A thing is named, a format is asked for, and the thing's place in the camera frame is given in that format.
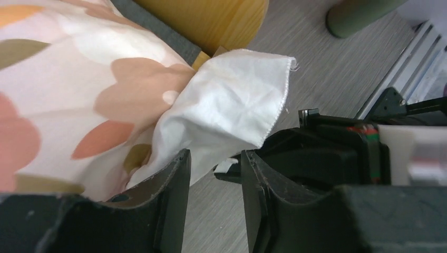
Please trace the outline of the large floral cushion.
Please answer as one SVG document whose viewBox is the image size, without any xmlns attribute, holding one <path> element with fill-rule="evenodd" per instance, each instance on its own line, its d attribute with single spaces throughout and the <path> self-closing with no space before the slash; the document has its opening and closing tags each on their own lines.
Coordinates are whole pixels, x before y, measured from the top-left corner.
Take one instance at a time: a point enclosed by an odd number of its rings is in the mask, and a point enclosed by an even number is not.
<svg viewBox="0 0 447 253">
<path fill-rule="evenodd" d="M 105 201 L 184 148 L 194 184 L 264 144 L 295 65 L 242 49 L 194 70 L 111 1 L 1 1 L 1 190 Z"/>
</svg>

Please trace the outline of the wooden pet bed frame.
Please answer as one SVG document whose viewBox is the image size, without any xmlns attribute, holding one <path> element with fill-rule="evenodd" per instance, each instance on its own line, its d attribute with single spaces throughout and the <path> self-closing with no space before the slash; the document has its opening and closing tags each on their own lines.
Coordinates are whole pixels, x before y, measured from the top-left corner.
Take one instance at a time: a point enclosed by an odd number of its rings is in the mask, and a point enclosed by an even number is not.
<svg viewBox="0 0 447 253">
<path fill-rule="evenodd" d="M 197 70 L 220 53 L 245 48 L 268 10 L 264 0 L 112 1 L 127 19 L 154 32 Z"/>
</svg>

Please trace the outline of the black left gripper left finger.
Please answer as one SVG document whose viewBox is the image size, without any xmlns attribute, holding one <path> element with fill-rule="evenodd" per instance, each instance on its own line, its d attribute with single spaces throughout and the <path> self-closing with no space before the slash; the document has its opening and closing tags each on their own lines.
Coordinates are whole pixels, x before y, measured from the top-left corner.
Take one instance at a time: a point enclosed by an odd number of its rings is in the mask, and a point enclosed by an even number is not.
<svg viewBox="0 0 447 253">
<path fill-rule="evenodd" d="M 191 155 L 96 202 L 78 194 L 1 194 L 1 252 L 180 252 Z"/>
</svg>

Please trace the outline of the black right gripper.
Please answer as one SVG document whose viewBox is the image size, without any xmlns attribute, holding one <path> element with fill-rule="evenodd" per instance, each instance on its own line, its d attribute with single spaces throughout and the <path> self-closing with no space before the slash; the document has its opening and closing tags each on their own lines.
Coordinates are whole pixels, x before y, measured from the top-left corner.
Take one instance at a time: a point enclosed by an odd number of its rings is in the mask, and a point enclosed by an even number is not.
<svg viewBox="0 0 447 253">
<path fill-rule="evenodd" d="M 260 177 L 275 190 L 391 184 L 390 150 L 380 142 L 378 124 L 372 120 L 302 110 L 298 127 L 274 133 L 249 154 L 267 165 Z"/>
</svg>

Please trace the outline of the green bottle with beige cap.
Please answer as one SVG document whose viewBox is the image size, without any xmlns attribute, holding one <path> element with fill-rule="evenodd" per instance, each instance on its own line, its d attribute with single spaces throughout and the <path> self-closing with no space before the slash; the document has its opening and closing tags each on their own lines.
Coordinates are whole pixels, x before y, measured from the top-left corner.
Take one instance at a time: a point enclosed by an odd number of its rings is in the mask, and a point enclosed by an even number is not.
<svg viewBox="0 0 447 253">
<path fill-rule="evenodd" d="M 325 25 L 334 37 L 347 38 L 406 2 L 407 0 L 341 1 L 327 11 Z"/>
</svg>

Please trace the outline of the aluminium rail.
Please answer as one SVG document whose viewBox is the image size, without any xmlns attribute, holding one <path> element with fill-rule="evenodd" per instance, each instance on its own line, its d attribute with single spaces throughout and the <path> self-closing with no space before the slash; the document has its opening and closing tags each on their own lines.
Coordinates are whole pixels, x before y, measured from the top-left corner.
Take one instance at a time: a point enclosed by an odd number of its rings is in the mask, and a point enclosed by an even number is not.
<svg viewBox="0 0 447 253">
<path fill-rule="evenodd" d="M 409 45 L 366 100 L 356 118 L 366 119 L 374 112 L 389 112 L 390 105 L 380 107 L 380 102 L 397 105 L 399 109 L 406 104 L 422 102 L 434 87 L 434 81 L 446 60 L 446 36 L 429 20 L 415 26 L 414 31 Z"/>
</svg>

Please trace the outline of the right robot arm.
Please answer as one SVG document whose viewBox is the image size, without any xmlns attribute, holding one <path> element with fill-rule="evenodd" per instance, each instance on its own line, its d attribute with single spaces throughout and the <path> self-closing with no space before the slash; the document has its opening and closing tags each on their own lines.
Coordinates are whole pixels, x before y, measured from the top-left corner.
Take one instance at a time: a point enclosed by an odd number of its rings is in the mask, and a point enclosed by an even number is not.
<svg viewBox="0 0 447 253">
<path fill-rule="evenodd" d="M 387 88 L 363 119 L 301 110 L 299 127 L 256 150 L 273 170 L 324 193 L 343 184 L 446 186 L 446 98 L 407 103 Z"/>
</svg>

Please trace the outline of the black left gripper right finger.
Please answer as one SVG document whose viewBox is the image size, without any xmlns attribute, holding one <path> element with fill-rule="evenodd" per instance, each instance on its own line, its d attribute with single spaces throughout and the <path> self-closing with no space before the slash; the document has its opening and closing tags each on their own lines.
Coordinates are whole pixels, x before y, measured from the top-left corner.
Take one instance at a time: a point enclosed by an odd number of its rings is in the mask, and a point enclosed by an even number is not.
<svg viewBox="0 0 447 253">
<path fill-rule="evenodd" d="M 250 252 L 446 252 L 446 188 L 338 186 L 316 194 L 241 154 Z"/>
</svg>

